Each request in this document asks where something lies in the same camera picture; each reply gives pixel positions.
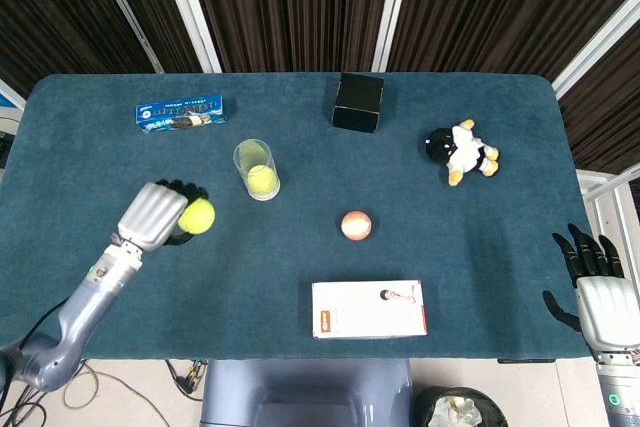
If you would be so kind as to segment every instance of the trash can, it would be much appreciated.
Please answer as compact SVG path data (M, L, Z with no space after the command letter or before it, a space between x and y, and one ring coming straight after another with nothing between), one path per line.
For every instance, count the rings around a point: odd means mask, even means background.
M508 427L500 408L493 400L468 387L429 387L418 394L414 400L414 417L416 427L427 427L433 416L436 402L442 397L463 397L471 399L482 416L478 427Z

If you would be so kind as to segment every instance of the tennis ball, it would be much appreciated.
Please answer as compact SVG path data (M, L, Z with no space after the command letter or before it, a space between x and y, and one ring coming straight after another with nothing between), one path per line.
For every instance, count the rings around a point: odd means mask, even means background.
M178 227L190 234L202 234L209 230L216 220L216 211L211 202L206 199L197 199L189 205L180 219Z
M267 165L254 165L247 174L247 187L255 195L269 195L278 186L278 176Z

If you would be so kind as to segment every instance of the black cable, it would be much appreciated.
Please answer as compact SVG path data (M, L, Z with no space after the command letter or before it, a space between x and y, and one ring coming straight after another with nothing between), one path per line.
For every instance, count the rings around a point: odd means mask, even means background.
M136 389L134 389L129 384L127 384L124 380L122 380L119 377L116 377L115 375L107 374L106 372L100 372L100 371L97 371L97 370L93 370L93 368L90 367L88 363L85 363L83 365L83 367L87 370L87 372L78 371L76 373L76 375L74 376L74 378L71 379L71 381L65 386L64 390L62 391L62 403L64 404L64 406L67 409L70 409L70 410L81 410L81 409L84 409L85 407L87 407L89 404L91 404L91 402L93 402L96 399L96 397L98 396L98 391L100 389L100 381L98 380L98 377L105 377L105 378L111 379L111 380L113 380L115 382L118 382L120 385L125 387L129 392L134 394L136 397L144 400L149 405L149 407L151 407L153 409L153 411L158 415L158 417L160 417L162 419L162 422L164 423L165 427L171 427L171 424L169 424L169 422L167 421L166 417L162 414L162 412L160 412L160 409L158 409L158 407L156 407L156 405L153 402L151 402L151 400L149 400L148 397L146 397L142 393L138 392ZM67 390L76 379L78 379L78 378L80 378L82 376L85 376L85 375L91 375L91 377L93 378L93 381L94 381L94 384L95 384L95 389L93 391L93 394L91 395L91 398L87 402L82 404L82 405L75 405L75 406L74 405L70 405L67 402Z
M29 340L29 338L38 329L38 327L40 327L40 324L42 324L42 322L47 320L47 317L49 317L51 314L53 314L56 310L58 310L60 307L62 307L67 300L69 300L69 297L67 297L62 302L60 302L60 303L54 305L53 307L51 307L42 317L40 317L38 319L38 321L35 323L35 325L33 327L31 327L31 330L29 330L29 332L27 332L27 335L24 336L24 338L20 342L20 345L18 346L18 349L22 350L22 348L27 343L27 340Z
M167 364L167 368L169 369L169 374L171 375L171 379L173 380L173 383L175 384L175 386L178 388L178 391L180 391L180 393L189 400L193 400L194 402L202 402L202 399L198 399L196 397L192 397L191 395L189 395L191 392L186 390L186 385L183 383L185 379L183 377L178 376L178 374L176 373L175 367L169 361L169 359L164 359L164 361Z
M20 407L12 407L11 409L7 410L4 414L0 414L0 417L4 417L5 415L12 413L14 410L21 409L26 405L33 405L33 408L40 409L40 411L42 412L42 424L40 424L40 427L44 427L45 424L47 423L47 409L45 409L42 405L38 404L37 402L27 402L25 404L22 404Z
M9 387L11 387L11 381L13 380L13 375L15 374L15 367L11 361L5 362L7 366L7 378L4 383L4 390L2 391L2 395L0 395L0 413L4 408L4 403L7 401L7 396L9 395Z
M73 379L78 377L78 375L80 374L80 371L85 367L86 363L87 363L87 359L84 359L82 362L80 362L80 365L78 366L76 373L73 374L71 381L73 381ZM40 392L39 390L34 389L29 385L26 385L25 388L22 390L20 397L18 397L18 400L16 401L14 407L7 411L7 412L13 411L13 413L9 416L7 421L3 424L3 427L21 426L27 421L27 419L31 416L31 414L33 414L36 408L39 408L41 411L42 410L46 411L47 409L45 409L45 407L41 404L41 402L45 396L49 395L49 393L50 392ZM24 409L29 405L31 406L31 408L24 415L22 415L22 417L18 418L18 416L22 412L22 409Z

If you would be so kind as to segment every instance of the cable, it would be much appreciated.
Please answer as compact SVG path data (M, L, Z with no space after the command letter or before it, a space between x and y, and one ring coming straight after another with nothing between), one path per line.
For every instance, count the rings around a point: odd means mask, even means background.
M0 395L0 412L4 409L4 403L7 401L7 396L9 395L9 387L11 387L11 381L15 374L15 368L11 361L6 362L5 365L7 366L7 378L4 381L4 390L2 391L2 395Z
M167 419L165 418L164 415L162 415L162 412L160 412L160 410L155 406L155 404L153 402L151 402L147 397L145 397L143 394L141 394L140 392L138 392L136 389L134 389L133 387L131 387L129 384L127 384L124 380L116 377L115 375L111 375L111 374L107 374L105 372L100 372L97 370L94 370L93 368L91 368L89 366L88 363L85 363L83 365L83 367L85 369L88 370L88 372L81 372L79 374L77 374L73 379L71 379L71 381L65 385L64 390L62 391L62 402L64 403L64 406L67 409L70 410L80 410L80 409L84 409L85 407L87 407L89 404L91 404L95 398L98 395L98 390L100 389L100 380L98 379L98 377L106 377L108 379L111 379L115 382L118 382L120 385L124 386L129 392L135 394L137 397L141 398L142 400L144 400L147 404L149 404L149 406L153 409L153 411L158 414L158 417L160 417L162 419L162 422L164 423L164 425L166 427L171 427L171 424L169 424L169 422L167 421ZM83 377L85 375L91 375L93 377L93 381L94 381L94 385L95 385L95 390L93 391L93 393L91 394L91 398L85 402L82 405L70 405L67 402L67 390L69 389L69 387L71 386L71 384L73 384L73 382L75 382L77 379L79 379L80 377Z
M184 395L187 399L193 400L194 402L202 402L202 399L198 399L197 397L192 397L190 394L197 388L200 379L204 375L204 372L201 373L202 366L206 366L206 362L202 361L193 361L191 368L189 369L189 373L186 377L178 376L175 367L169 361L169 359L164 359L167 364L167 369L169 369L169 374L171 374L171 379L173 383L178 388L178 391L182 395Z
M38 319L38 321L33 325L33 327L31 327L29 332L27 332L27 335L25 335L23 337L23 339L20 341L20 345L18 345L18 350L22 350L22 348L25 346L27 341L31 338L31 336L38 329L38 327L40 327L40 325L47 319L47 317L49 317L53 312L55 312L62 305L64 305L64 303L68 299L69 299L69 297L64 299L62 302L59 302L55 306L51 307L47 312L45 312L44 315L42 315ZM4 385L4 391L2 392L2 395L0 396L0 412L2 412L2 409L4 408L4 404L5 404L6 400L7 400L7 396L9 395L9 387L11 386L11 382L13 381L14 375L15 375L15 369L14 369L13 363L9 362L8 363L7 378L5 380L5 385ZM25 389L20 394L20 397L18 397L18 400L16 401L15 406L7 411L7 412L10 412L11 415L9 416L9 419L7 419L7 421L4 423L4 427L8 427L9 425L11 425L12 427L19 426L20 424L22 424L24 422L25 419L27 419L33 413L33 411L36 408L39 408L43 412L43 414L45 416L45 422L46 422L46 415L47 415L46 414L46 409L44 407L42 407L42 405L38 404L38 402L40 402L40 400L42 400L42 398L46 395L46 393L41 394L41 396L38 398L38 400L36 402L31 402L33 400L33 398L36 395L38 395L38 392L36 391L34 393L34 391L35 391L35 389L32 389L29 386L25 387ZM16 418L17 418L18 414L20 413L20 411L23 409L23 407L27 403L29 403L30 405L38 404L38 407L33 406L31 409L29 409L29 412L27 412L22 417L22 419L20 419L16 423Z
M80 362L78 369L76 370L75 374L73 374L73 377L71 378L72 380L80 373L80 371L82 370L82 368L86 363L87 363L86 359ZM40 392L39 390L34 389L30 385L26 385L22 390L22 393L18 397L18 400L16 400L14 407L9 411L7 411L7 412L12 411L13 413L9 416L7 421L4 423L3 427L19 427L20 425L24 424L27 421L27 419L31 416L31 414L33 414L36 408L39 408L41 411L44 410L46 412L46 409L41 404L41 402L42 402L42 399L48 394L49 392ZM22 417L18 418L20 416L20 413L22 412L22 409L28 405L31 405L31 408L27 411L27 413L22 415Z
M22 404L20 407L12 407L11 409L7 410L4 414L0 414L0 417L4 417L5 415L10 414L16 409L22 409L27 405L32 405L34 409L35 408L40 409L40 411L42 412L42 424L40 424L40 427L44 427L44 425L47 423L47 410L37 402L27 402L25 404Z
M40 324L42 324L42 322L44 322L47 319L47 317L49 317L51 314L53 314L56 310L58 310L60 307L62 307L67 300L69 300L69 297L67 297L62 302L59 302L58 304L56 304L53 307L51 307L42 317L40 317L38 319L38 321L35 323L35 325L33 327L31 327L31 330L29 330L29 332L27 332L27 335L24 336L24 338L20 342L20 345L18 346L18 349L22 350L22 348L27 343L27 340L29 340L29 338L33 335L33 333L37 330L37 328L40 327Z

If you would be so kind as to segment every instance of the tiled floor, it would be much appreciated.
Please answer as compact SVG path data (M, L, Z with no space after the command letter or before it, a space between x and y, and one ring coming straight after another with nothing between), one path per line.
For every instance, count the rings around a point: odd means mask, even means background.
M176 361L180 373L188 362ZM93 360L98 371L116 375L147 396L171 427L197 427L201 404L184 398L174 387L162 361ZM495 360L415 359L411 362L416 388L426 385L467 386L489 395L503 410L511 427L605 427L604 407L591 359L561 360L554 364L499 365ZM14 384L8 404L20 390ZM72 405L93 392L85 376L68 390ZM202 395L202 386L194 395ZM62 392L43 401L48 427L161 427L160 417L143 400L111 379L100 378L97 398L82 410L68 410ZM40 425L39 413L23 427Z

